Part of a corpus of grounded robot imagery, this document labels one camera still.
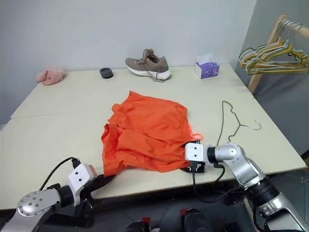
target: white table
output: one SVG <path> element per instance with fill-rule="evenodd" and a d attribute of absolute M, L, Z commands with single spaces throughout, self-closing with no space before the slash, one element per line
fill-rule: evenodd
<path fill-rule="evenodd" d="M 193 67 L 172 68 L 173 77 L 156 83 L 115 70 L 115 77 L 103 80 L 98 71 L 70 72 L 60 83 L 38 85 L 2 130 L 0 144 L 0 209 L 14 208 L 26 193 L 40 187 L 49 172 L 64 158 L 75 156 L 102 169 L 103 126 L 112 115 L 114 103 L 121 103 L 130 90 L 139 94 L 179 102 L 188 108 L 193 131 L 201 132 L 204 144 L 215 144 L 221 126 L 221 101 L 234 105 L 243 124 L 262 129 L 241 128 L 232 140 L 240 144 L 249 158 L 266 173 L 273 174 L 304 168 L 306 165 L 277 126 L 254 99 L 229 65 L 221 65 L 215 78 L 199 80 Z M 225 109 L 222 143 L 237 126 Z M 55 172 L 50 184 L 66 183 L 72 170 L 68 162 Z M 197 175 L 197 183 L 213 182 L 220 169 Z M 233 178 L 227 169 L 222 180 Z M 124 196 L 192 184 L 192 175 L 180 170 L 168 173 L 129 169 L 93 196 Z"/>

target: pink fuzzy object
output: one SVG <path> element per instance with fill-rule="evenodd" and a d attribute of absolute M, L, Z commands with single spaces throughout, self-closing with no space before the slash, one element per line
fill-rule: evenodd
<path fill-rule="evenodd" d="M 44 72 L 36 75 L 35 80 L 37 82 L 42 82 L 45 86 L 53 85 L 61 81 L 66 73 L 62 68 L 52 67 Z"/>

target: orange shirt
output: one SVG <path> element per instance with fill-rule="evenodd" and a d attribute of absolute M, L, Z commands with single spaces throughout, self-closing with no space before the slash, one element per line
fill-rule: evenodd
<path fill-rule="evenodd" d="M 112 110 L 101 138 L 105 176 L 126 167 L 168 172 L 189 165 L 183 145 L 195 138 L 183 105 L 131 91 Z"/>

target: brown sneaker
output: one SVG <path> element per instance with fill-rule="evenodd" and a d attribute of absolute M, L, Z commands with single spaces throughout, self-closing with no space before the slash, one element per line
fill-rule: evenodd
<path fill-rule="evenodd" d="M 165 57 L 157 57 L 152 49 L 145 49 L 142 59 L 127 58 L 127 68 L 138 76 L 149 76 L 163 82 L 172 74 Z"/>

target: clothing rack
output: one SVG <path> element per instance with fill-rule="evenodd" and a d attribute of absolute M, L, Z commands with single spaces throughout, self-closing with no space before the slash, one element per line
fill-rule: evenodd
<path fill-rule="evenodd" d="M 275 27 L 274 29 L 272 30 L 272 33 L 270 34 L 270 37 L 269 37 L 269 40 L 268 40 L 268 44 L 271 44 L 271 43 L 274 43 L 276 42 L 277 38 L 278 38 L 278 35 L 279 35 L 279 24 L 282 20 L 284 19 L 288 19 L 288 16 L 286 15 L 280 15 L 276 24 L 275 24 Z M 298 31 L 297 31 L 298 34 L 306 37 L 309 39 L 309 28 L 307 27 L 301 27 Z M 251 92 L 251 93 L 254 93 L 256 87 L 258 86 L 261 78 L 262 78 L 263 74 L 260 73 L 260 74 L 254 74 L 252 75 L 252 78 L 250 80 L 250 83 L 248 84 L 247 88 L 248 90 Z"/>

